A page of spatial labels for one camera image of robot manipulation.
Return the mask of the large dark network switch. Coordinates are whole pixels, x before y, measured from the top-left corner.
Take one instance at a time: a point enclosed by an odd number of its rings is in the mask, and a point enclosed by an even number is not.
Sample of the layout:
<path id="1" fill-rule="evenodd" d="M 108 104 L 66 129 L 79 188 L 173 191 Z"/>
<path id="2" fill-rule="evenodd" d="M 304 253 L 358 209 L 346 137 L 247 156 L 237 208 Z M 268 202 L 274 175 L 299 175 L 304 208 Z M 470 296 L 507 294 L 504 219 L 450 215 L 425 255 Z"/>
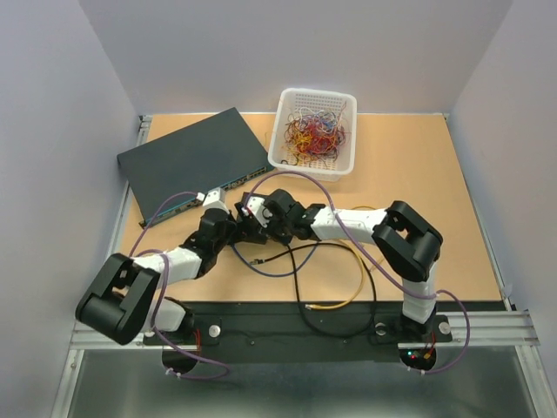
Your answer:
<path id="1" fill-rule="evenodd" d="M 226 191 L 272 170 L 237 109 L 202 119 L 117 155 L 144 219 L 156 225 L 197 203 L 179 192 Z"/>

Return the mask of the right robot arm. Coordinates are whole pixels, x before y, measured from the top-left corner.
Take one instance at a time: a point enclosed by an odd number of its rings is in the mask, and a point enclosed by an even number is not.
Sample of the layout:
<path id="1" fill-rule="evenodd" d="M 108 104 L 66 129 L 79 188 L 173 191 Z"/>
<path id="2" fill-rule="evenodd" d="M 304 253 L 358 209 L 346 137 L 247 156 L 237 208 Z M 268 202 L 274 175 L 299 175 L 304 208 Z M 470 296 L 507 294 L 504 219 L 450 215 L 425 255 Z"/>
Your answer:
<path id="1" fill-rule="evenodd" d="M 354 245 L 371 244 L 402 279 L 404 301 L 400 329 L 419 340 L 432 329 L 436 308 L 434 272 L 443 243 L 441 234 L 403 201 L 386 209 L 333 209 L 323 204 L 302 206 L 278 189 L 268 196 L 253 194 L 247 211 L 270 237 L 282 243 L 292 238 L 327 241 L 345 239 Z"/>

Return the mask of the aluminium frame rail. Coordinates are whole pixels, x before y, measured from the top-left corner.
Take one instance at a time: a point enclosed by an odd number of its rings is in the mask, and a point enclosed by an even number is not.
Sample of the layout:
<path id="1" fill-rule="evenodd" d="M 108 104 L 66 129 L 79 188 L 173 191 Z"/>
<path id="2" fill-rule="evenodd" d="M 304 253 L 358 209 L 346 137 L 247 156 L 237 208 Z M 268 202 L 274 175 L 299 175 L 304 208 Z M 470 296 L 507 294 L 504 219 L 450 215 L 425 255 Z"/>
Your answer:
<path id="1" fill-rule="evenodd" d="M 462 313 L 446 313 L 451 328 L 452 340 L 437 342 L 437 347 L 461 347 L 466 337 L 466 324 Z M 534 323 L 527 311 L 471 312 L 469 347 L 512 347 L 540 345 Z M 155 349 L 143 343 L 143 335 L 137 336 L 128 345 L 116 342 L 97 333 L 87 326 L 76 325 L 70 339 L 70 349 Z"/>

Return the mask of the white plastic basket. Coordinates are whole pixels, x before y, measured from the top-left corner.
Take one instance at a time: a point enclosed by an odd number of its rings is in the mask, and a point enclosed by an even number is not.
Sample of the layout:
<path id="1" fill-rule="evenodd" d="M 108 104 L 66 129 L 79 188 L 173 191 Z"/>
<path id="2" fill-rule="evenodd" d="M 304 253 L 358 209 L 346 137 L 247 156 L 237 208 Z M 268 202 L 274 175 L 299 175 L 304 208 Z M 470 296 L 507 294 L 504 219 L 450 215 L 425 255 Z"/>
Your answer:
<path id="1" fill-rule="evenodd" d="M 352 173 L 357 142 L 356 98 L 347 93 L 287 88 L 280 94 L 269 164 L 336 182 Z"/>

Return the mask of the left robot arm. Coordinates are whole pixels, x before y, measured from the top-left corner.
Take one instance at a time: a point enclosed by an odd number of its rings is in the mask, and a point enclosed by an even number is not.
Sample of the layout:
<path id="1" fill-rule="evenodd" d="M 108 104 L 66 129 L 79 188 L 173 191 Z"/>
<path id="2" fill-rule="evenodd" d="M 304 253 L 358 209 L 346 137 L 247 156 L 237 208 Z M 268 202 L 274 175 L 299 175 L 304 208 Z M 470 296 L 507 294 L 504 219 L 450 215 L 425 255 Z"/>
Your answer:
<path id="1" fill-rule="evenodd" d="M 221 208 L 206 209 L 198 230 L 170 251 L 136 258 L 113 253 L 78 302 L 76 320 L 117 344 L 130 343 L 154 311 L 164 257 L 170 278 L 196 280 L 216 265 L 226 246 L 250 239 L 266 242 L 257 218 L 239 203 L 236 209 L 237 218 Z"/>

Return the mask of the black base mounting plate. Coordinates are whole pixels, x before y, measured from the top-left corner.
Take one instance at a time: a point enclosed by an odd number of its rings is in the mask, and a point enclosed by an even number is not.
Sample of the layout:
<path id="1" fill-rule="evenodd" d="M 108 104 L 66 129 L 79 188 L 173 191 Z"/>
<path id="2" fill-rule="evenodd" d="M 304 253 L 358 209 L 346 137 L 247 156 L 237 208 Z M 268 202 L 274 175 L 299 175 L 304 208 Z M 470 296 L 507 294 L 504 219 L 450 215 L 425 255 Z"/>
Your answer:
<path id="1" fill-rule="evenodd" d="M 435 315 L 426 334 L 404 323 L 397 301 L 357 301 L 300 314 L 294 302 L 189 302 L 186 323 L 163 336 L 223 363 L 399 360 L 404 345 L 452 341 Z"/>

